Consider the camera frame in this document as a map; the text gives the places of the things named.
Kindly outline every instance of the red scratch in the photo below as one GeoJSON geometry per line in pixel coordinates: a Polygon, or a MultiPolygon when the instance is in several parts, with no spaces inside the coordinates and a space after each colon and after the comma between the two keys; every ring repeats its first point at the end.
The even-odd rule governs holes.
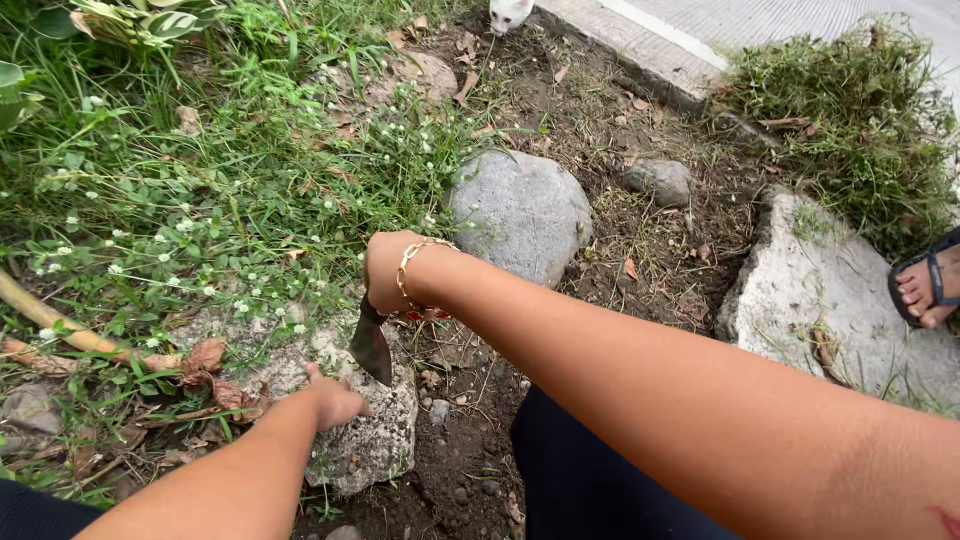
{"type": "Polygon", "coordinates": [[[929,504],[926,510],[940,516],[940,523],[943,524],[944,528],[950,534],[951,540],[960,540],[960,518],[957,518],[935,504],[929,504]]]}

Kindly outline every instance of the foot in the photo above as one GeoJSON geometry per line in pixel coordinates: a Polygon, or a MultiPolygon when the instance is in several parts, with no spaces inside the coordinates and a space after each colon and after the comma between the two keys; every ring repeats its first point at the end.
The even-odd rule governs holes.
{"type": "MultiPolygon", "coordinates": [[[[947,248],[937,254],[940,274],[944,278],[944,296],[960,296],[960,245],[947,248]]],[[[900,297],[911,315],[920,319],[924,328],[940,326],[956,306],[934,306],[933,283],[926,260],[903,270],[897,276],[900,297]]]]}

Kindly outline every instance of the hand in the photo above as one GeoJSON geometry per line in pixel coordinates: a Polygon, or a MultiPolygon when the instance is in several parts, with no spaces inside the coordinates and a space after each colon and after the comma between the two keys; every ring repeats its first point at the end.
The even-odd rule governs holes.
{"type": "Polygon", "coordinates": [[[357,415],[371,416],[370,405],[363,396],[351,392],[346,380],[337,382],[320,374],[320,367],[313,362],[304,362],[303,369],[310,383],[301,392],[317,399],[320,417],[317,431],[326,431],[346,424],[357,415]]]}
{"type": "MultiPolygon", "coordinates": [[[[368,296],[371,306],[381,315],[389,315],[394,311],[408,311],[410,304],[403,300],[400,287],[396,286],[396,270],[403,260],[403,253],[408,247],[423,242],[423,235],[412,231],[397,231],[395,233],[376,233],[367,245],[367,262],[364,280],[367,283],[368,296]]],[[[421,248],[417,256],[407,262],[407,280],[405,288],[407,294],[418,302],[425,302],[417,297],[417,289],[413,284],[412,276],[424,271],[425,264],[431,259],[456,253],[444,245],[426,246],[421,248]]]]}

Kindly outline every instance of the sidewalk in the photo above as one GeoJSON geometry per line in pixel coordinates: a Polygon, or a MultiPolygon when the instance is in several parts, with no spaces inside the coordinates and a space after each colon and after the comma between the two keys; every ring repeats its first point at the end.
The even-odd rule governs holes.
{"type": "Polygon", "coordinates": [[[960,115],[958,0],[540,0],[539,6],[696,101],[725,53],[790,36],[840,36],[857,20],[904,12],[933,40],[941,86],[960,115]]]}

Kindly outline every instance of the rusty blade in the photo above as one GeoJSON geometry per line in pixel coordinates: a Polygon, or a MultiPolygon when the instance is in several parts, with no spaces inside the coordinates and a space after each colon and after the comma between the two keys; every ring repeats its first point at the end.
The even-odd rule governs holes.
{"type": "Polygon", "coordinates": [[[347,350],[374,379],[390,386],[394,377],[390,346],[380,329],[386,320],[387,317],[377,313],[364,294],[360,302],[360,320],[357,321],[357,328],[347,350]]]}

